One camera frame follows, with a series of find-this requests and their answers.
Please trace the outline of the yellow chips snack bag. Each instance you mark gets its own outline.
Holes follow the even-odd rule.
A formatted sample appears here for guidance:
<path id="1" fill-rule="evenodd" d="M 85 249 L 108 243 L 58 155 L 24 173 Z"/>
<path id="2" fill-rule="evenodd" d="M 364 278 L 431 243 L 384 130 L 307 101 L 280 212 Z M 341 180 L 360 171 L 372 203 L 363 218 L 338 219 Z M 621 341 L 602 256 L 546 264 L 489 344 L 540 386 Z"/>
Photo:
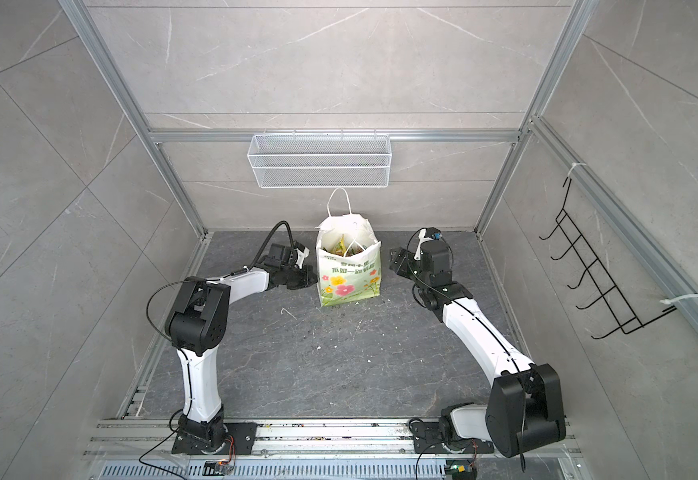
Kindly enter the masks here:
<path id="1" fill-rule="evenodd" d="M 347 236 L 342 235 L 334 246 L 327 251 L 336 256 L 349 257 L 362 253 L 365 248 L 356 239 L 349 240 Z"/>

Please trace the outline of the white floral paper bag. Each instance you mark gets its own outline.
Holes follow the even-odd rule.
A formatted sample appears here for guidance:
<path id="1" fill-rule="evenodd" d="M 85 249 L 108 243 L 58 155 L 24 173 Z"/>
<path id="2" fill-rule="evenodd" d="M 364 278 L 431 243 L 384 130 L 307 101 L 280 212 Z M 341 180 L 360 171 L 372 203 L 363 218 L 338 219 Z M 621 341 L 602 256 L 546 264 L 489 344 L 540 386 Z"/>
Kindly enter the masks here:
<path id="1" fill-rule="evenodd" d="M 334 215 L 330 210 L 334 195 L 345 195 L 348 212 Z M 326 210 L 328 216 L 318 227 L 316 239 L 318 292 L 322 307 L 358 302 L 380 295 L 381 242 L 370 222 L 351 209 L 348 192 L 336 188 L 331 192 Z M 354 256 L 340 257 L 327 249 L 334 246 L 342 235 L 356 239 L 365 250 Z"/>

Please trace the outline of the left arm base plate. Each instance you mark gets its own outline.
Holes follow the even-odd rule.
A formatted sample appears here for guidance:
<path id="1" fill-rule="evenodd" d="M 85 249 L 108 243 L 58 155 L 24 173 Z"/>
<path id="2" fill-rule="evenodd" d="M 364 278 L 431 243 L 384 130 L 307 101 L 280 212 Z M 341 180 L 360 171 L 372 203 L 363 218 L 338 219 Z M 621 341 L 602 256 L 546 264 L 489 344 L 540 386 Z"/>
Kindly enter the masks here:
<path id="1" fill-rule="evenodd" d="M 236 455 L 250 455 L 256 439 L 258 425 L 253 422 L 198 423 L 188 421 L 178 427 L 172 454 L 228 455 L 234 449 Z"/>

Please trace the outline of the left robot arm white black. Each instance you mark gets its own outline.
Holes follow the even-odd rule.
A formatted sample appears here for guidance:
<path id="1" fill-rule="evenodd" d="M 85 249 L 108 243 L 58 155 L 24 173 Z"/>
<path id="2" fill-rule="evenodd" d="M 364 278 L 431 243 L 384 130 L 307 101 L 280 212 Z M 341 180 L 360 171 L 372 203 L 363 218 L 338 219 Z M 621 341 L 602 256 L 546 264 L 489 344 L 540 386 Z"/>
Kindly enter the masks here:
<path id="1" fill-rule="evenodd" d="M 317 274 L 305 263 L 309 253 L 299 242 L 274 244 L 268 255 L 251 266 L 221 277 L 188 277 L 182 282 L 165 326 L 182 367 L 185 398 L 180 436 L 212 450 L 223 445 L 226 431 L 217 357 L 230 305 L 279 286 L 300 290 L 316 284 Z"/>

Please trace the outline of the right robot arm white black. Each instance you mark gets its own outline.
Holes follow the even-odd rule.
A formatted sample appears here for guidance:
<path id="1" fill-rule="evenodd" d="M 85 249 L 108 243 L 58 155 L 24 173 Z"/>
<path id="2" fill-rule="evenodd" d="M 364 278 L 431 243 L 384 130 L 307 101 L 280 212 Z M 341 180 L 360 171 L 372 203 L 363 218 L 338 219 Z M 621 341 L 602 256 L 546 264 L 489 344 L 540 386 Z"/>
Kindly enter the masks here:
<path id="1" fill-rule="evenodd" d="M 460 404 L 439 418 L 440 443 L 461 449 L 471 441 L 490 443 L 507 457 L 567 437 L 561 381 L 548 364 L 520 352 L 488 320 L 472 293 L 453 279 L 451 249 L 441 234 L 426 229 L 413 251 L 390 251 L 390 269 L 413 282 L 418 303 L 435 314 L 477 361 L 491 391 L 487 406 Z"/>

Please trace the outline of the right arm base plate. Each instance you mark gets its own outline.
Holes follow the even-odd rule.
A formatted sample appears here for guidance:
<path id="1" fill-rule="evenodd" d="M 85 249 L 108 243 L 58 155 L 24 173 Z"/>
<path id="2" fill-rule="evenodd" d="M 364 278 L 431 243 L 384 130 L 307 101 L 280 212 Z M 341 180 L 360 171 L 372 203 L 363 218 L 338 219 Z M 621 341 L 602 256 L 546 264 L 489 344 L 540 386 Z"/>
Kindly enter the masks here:
<path id="1" fill-rule="evenodd" d="M 492 454 L 490 441 L 464 439 L 442 422 L 428 422 L 413 418 L 407 422 L 416 454 Z"/>

